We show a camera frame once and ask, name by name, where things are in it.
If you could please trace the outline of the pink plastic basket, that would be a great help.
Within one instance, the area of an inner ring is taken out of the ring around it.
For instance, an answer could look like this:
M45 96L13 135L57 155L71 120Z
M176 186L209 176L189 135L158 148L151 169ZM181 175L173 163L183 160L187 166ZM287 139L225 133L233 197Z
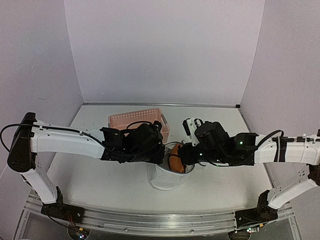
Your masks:
M108 127L118 130L134 129L141 125L142 121L146 123L153 123L154 121L160 122L162 125L160 131L163 137L162 141L163 143L167 143L170 127L160 108L150 108L110 115L108 117Z

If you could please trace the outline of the white mesh laundry bag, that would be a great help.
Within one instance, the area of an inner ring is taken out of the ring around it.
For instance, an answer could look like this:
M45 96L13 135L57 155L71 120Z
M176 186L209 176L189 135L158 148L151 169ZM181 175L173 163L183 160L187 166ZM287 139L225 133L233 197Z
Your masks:
M188 177L191 172L194 171L195 165L183 165L183 172L177 171L177 167L172 170L170 166L170 159L177 159L178 147L182 147L183 142L172 141L165 144L164 159L159 165L151 164L147 169L147 177L149 183L156 189L162 191L171 191L177 189Z

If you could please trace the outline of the orange black bra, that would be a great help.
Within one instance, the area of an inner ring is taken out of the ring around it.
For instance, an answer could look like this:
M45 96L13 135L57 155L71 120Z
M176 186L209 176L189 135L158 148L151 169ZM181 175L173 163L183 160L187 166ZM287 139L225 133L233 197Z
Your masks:
M171 171L175 173L185 174L186 167L183 165L182 160L178 154L178 150L183 145L181 143L176 143L170 150L168 155L168 167Z

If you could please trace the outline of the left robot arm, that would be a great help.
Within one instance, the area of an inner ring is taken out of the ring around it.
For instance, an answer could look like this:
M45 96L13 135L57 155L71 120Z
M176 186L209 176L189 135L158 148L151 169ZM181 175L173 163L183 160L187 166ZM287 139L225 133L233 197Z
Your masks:
M20 123L3 128L16 128L11 146L7 148L7 165L20 173L47 205L48 211L61 219L67 214L62 192L42 169L38 154L73 154L120 164L161 164L165 150L162 124L158 120L138 121L137 124L135 128L124 130L78 129L45 123L37 120L34 112L28 112Z

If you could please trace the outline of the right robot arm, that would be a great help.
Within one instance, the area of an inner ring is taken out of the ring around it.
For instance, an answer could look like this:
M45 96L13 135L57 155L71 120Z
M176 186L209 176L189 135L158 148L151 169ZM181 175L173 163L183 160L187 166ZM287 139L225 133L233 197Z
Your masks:
M215 167L254 166L266 163L304 164L287 183L266 194L266 202L252 209L252 218L262 222L272 209L320 185L320 135L285 136L280 129L267 135L241 132L229 136L215 121L188 118L182 123L191 142L178 148L184 166L208 163Z

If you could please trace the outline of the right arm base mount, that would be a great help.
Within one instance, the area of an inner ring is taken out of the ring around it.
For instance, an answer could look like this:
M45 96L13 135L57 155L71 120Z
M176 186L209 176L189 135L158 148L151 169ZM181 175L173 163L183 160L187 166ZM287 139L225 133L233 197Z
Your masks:
M270 207L266 190L258 197L257 206L235 212L236 228L242 229L249 226L258 226L278 219L278 210Z

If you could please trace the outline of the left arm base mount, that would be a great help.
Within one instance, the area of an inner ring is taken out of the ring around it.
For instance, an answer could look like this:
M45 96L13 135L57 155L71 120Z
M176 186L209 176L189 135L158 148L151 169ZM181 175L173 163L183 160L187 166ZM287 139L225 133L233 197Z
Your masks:
M64 203L63 194L58 186L56 187L56 190L57 200L50 204L43 203L41 213L54 219L81 224L83 222L85 209L80 206Z

